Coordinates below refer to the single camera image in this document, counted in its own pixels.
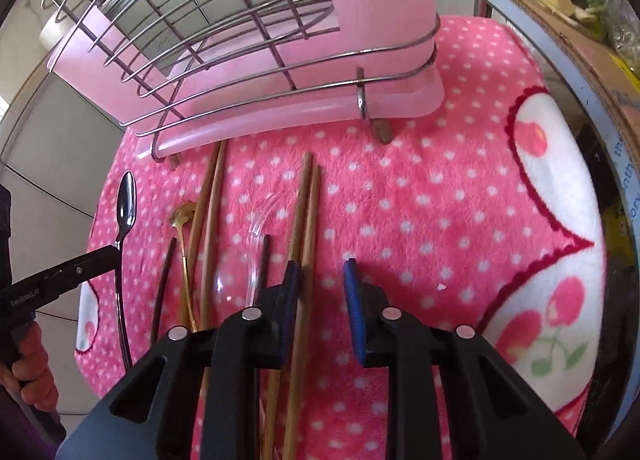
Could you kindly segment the person left hand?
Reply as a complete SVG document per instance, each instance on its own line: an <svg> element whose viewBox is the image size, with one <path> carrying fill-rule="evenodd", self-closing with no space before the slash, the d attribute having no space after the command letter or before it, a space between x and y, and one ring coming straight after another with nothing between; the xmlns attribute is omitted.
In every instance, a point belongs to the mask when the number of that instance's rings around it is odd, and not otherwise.
<svg viewBox="0 0 640 460"><path fill-rule="evenodd" d="M58 388L42 344L39 324L32 322L17 345L20 359L11 367L1 365L1 385L20 395L24 403L43 412L52 412L58 404Z"/></svg>

